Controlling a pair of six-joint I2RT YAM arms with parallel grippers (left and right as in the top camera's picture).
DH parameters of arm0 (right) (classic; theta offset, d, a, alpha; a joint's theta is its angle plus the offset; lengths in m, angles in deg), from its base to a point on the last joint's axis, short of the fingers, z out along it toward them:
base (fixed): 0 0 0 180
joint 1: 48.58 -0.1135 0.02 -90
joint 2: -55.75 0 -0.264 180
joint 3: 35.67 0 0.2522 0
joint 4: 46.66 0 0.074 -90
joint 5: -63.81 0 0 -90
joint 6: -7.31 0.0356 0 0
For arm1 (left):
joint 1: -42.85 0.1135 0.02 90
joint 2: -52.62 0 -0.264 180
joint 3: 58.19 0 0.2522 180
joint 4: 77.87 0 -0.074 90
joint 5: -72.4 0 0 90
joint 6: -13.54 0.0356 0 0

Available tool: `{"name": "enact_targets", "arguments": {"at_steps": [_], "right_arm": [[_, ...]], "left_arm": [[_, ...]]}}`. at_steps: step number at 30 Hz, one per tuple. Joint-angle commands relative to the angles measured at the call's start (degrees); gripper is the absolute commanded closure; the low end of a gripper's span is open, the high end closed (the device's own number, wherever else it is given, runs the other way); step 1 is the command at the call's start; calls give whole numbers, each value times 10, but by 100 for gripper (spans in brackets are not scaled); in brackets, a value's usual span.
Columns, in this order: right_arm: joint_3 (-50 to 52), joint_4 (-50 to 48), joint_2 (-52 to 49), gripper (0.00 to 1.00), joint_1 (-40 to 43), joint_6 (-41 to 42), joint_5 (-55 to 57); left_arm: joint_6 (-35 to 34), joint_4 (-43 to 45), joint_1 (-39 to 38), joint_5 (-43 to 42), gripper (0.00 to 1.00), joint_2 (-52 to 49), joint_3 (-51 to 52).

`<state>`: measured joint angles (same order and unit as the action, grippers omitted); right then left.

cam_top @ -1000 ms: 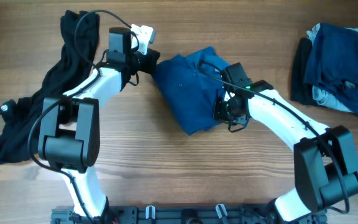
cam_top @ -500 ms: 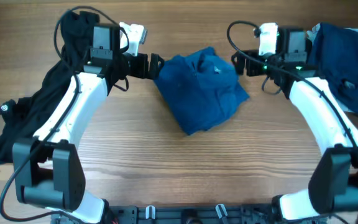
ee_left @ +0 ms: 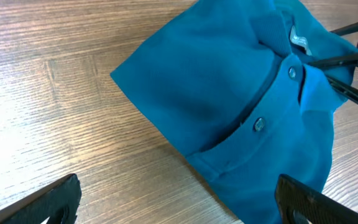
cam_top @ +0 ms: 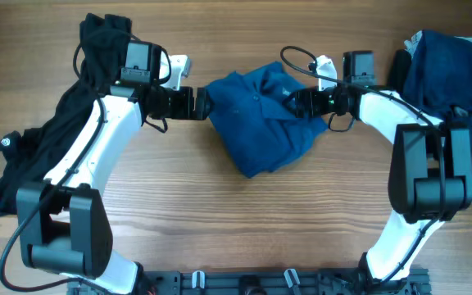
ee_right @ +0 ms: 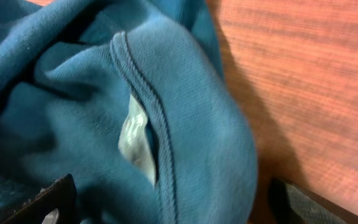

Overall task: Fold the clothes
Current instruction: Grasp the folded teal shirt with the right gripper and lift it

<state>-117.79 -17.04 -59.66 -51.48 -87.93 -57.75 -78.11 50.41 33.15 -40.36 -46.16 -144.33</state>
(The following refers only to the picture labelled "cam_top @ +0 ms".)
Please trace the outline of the blue t-shirt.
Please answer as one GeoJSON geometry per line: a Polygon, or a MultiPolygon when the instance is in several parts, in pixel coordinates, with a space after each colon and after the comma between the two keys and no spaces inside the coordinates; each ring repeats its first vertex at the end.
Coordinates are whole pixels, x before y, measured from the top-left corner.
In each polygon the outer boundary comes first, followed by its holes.
{"type": "Polygon", "coordinates": [[[296,161],[327,130],[322,118],[297,118],[283,105],[290,93],[303,88],[278,61],[207,85],[211,123],[246,177],[296,161]]]}

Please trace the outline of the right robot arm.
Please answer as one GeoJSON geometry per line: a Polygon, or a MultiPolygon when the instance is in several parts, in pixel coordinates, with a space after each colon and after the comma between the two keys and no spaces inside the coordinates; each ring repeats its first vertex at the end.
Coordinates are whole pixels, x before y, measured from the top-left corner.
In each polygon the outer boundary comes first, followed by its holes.
{"type": "Polygon", "coordinates": [[[337,79],[333,62],[311,55],[303,73],[319,80],[291,94],[298,117],[349,114],[380,132],[393,146],[388,177],[391,214],[378,241],[362,255],[357,286],[392,292],[433,233],[472,202],[469,130],[426,115],[362,73],[337,79]]]}

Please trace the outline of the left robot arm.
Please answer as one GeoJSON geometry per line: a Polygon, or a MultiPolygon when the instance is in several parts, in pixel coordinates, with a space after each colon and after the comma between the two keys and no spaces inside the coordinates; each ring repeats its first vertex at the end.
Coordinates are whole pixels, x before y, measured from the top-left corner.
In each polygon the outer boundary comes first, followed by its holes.
{"type": "Polygon", "coordinates": [[[181,84],[191,61],[162,47],[131,41],[126,60],[100,88],[92,112],[65,156],[39,182],[16,195],[25,266],[64,275],[87,293],[150,292],[140,264],[113,249],[102,194],[120,154],[147,118],[205,120],[211,108],[204,88],[181,84]]]}

